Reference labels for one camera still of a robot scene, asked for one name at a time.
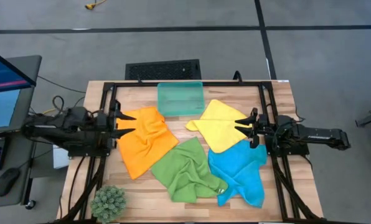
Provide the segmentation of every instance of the wooden tabletop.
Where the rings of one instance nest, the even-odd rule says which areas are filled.
[[[87,88],[84,107],[90,111],[99,109],[104,81],[90,81]],[[289,82],[273,81],[273,91],[279,114],[286,114],[297,119],[295,105]],[[261,112],[261,104],[257,87],[253,86],[207,86],[204,87],[205,104],[212,99],[220,100],[245,115],[250,114],[253,107]],[[116,99],[121,102],[122,111],[134,110],[146,106],[157,105],[156,87],[121,87],[118,88]],[[197,136],[205,152],[209,147],[199,132],[188,131],[185,128],[190,119],[199,116],[181,116],[166,118],[166,124],[180,142]],[[294,188],[307,206],[318,216],[322,216],[314,177],[309,163],[301,156],[288,156],[292,172]],[[68,196],[73,175],[80,162],[80,158],[70,161],[65,185],[62,192],[63,215],[67,214]],[[86,158],[77,175],[71,199],[71,206],[75,204],[85,187],[89,158]],[[166,188],[155,179],[151,171],[136,180],[131,180],[123,164],[121,154],[113,149],[106,160],[103,185],[116,185],[124,188],[128,201],[127,208],[118,222],[258,222],[280,221],[281,213],[277,191],[274,181],[271,160],[260,168],[261,181],[265,188],[265,201],[263,208],[253,208],[239,196],[231,198],[226,205],[217,206],[217,198],[199,198],[197,203],[171,202]],[[284,189],[288,216],[292,217],[291,205],[287,191]],[[94,192],[89,197],[86,218],[91,217],[90,201]]]

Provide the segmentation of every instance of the desk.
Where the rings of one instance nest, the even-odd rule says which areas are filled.
[[[16,57],[8,58],[7,60],[24,72],[28,77],[36,80],[39,72],[41,56]],[[26,88],[20,91],[10,125],[8,127],[0,128],[0,132],[15,131],[21,128],[22,123],[28,114],[33,92],[33,88]],[[31,158],[35,149],[34,143],[24,138],[20,133],[12,133],[9,138],[10,141],[8,142],[9,145],[4,158],[3,167],[0,170],[0,176],[7,169],[18,167]],[[10,192],[4,197],[0,197],[0,206],[17,204],[21,199],[27,200],[24,198],[24,192],[26,192],[25,189],[28,188],[26,186],[31,184],[29,183],[29,164],[22,166],[20,172],[20,176],[16,180],[16,183],[13,185]]]
[[[87,88],[84,107],[90,111],[99,109],[103,81],[90,81]],[[295,105],[289,82],[273,81],[273,91],[279,114],[286,114],[297,119]],[[261,111],[259,91],[253,86],[205,86],[204,96],[206,105],[212,99],[218,99],[244,114],[250,114],[253,107]],[[116,99],[121,103],[122,111],[134,110],[145,106],[156,106],[156,87],[120,87]],[[199,116],[184,116],[166,118],[166,124],[172,133],[184,142],[197,136],[205,151],[208,145],[198,132],[186,130],[185,125],[190,119]],[[307,206],[318,216],[322,216],[316,185],[311,167],[301,156],[288,156],[293,177],[294,188]],[[75,204],[85,187],[89,158],[80,166],[74,184],[71,206]],[[239,196],[231,198],[223,206],[217,206],[217,199],[199,198],[197,203],[171,202],[166,188],[147,171],[136,180],[131,180],[121,155],[117,149],[112,150],[106,160],[103,185],[116,185],[126,191],[128,199],[127,208],[118,222],[258,222],[281,221],[281,213],[277,198],[275,178],[270,159],[267,165],[260,169],[261,180],[265,187],[265,202],[262,209],[247,205]],[[68,195],[71,188],[73,175],[80,162],[80,158],[71,160],[68,168],[65,185],[62,192],[63,214],[67,213]],[[292,217],[291,204],[288,193],[284,190],[288,215]],[[89,196],[86,218],[91,218],[90,201],[94,193]]]

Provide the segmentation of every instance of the yellow towel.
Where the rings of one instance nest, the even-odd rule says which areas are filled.
[[[248,127],[235,122],[245,118],[247,117],[243,113],[231,106],[219,100],[212,100],[200,119],[189,121],[186,128],[190,131],[199,131],[212,151],[221,153],[246,138],[234,128]]]

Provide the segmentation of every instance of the computer monitor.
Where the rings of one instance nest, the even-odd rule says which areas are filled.
[[[36,86],[36,82],[0,57],[0,91],[18,90]]]

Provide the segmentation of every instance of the plastic container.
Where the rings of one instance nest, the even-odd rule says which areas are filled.
[[[159,83],[158,111],[163,116],[202,114],[205,110],[202,82]]]

